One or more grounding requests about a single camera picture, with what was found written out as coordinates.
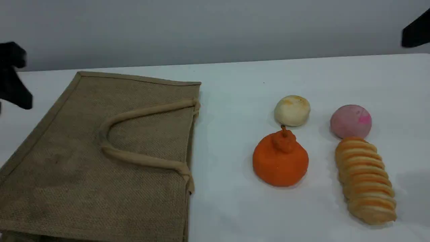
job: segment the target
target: spiral bread stick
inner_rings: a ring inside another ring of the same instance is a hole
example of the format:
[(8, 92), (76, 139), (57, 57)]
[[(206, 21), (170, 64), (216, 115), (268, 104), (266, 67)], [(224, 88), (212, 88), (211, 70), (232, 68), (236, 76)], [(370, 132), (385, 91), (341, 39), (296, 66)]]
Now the spiral bread stick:
[(395, 221), (396, 201), (382, 157), (359, 137), (343, 139), (336, 148), (336, 165), (348, 210), (367, 224)]

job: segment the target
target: orange persimmon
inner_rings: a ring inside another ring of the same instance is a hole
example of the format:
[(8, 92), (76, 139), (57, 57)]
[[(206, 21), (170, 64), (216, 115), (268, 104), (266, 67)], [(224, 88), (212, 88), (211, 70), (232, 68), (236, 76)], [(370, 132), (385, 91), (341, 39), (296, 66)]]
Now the orange persimmon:
[(306, 174), (309, 157), (295, 135), (282, 130), (264, 137), (252, 156), (254, 172), (272, 186), (292, 186)]

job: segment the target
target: white bun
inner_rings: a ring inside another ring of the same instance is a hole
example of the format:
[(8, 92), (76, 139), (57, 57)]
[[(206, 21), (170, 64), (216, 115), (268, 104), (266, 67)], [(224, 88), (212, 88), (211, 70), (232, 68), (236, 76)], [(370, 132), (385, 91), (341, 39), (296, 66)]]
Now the white bun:
[(289, 95), (282, 98), (275, 107), (275, 119), (287, 126), (300, 126), (306, 122), (310, 104), (306, 98)]

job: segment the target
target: round bun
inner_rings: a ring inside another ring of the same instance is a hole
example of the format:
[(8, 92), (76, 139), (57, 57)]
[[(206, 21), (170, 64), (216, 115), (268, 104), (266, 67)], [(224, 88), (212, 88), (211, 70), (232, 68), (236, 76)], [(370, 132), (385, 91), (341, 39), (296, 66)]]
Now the round bun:
[(282, 98), (275, 107), (275, 119), (287, 126), (300, 126), (306, 122), (310, 104), (306, 98), (290, 95)]
[(372, 127), (372, 118), (361, 106), (345, 105), (332, 115), (330, 129), (339, 138), (361, 137), (365, 138)]

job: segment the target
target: white table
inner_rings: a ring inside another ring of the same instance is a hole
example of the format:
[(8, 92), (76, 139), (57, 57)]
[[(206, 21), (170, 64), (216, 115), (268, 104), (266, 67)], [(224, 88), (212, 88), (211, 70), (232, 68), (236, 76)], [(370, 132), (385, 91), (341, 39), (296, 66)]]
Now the white table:
[[(37, 125), (77, 70), (23, 72), (34, 108), (2, 102), (0, 162)], [(92, 69), (201, 81), (195, 127), (190, 242), (430, 240), (430, 55), (358, 56), (207, 65)], [(294, 189), (262, 183), (252, 152), (279, 130), (282, 97), (307, 98), (309, 121), (293, 133), (308, 151), (309, 170)], [(398, 220), (382, 229), (351, 218), (336, 178), (331, 114), (359, 104), (373, 118), (367, 140), (384, 158), (396, 191)]]

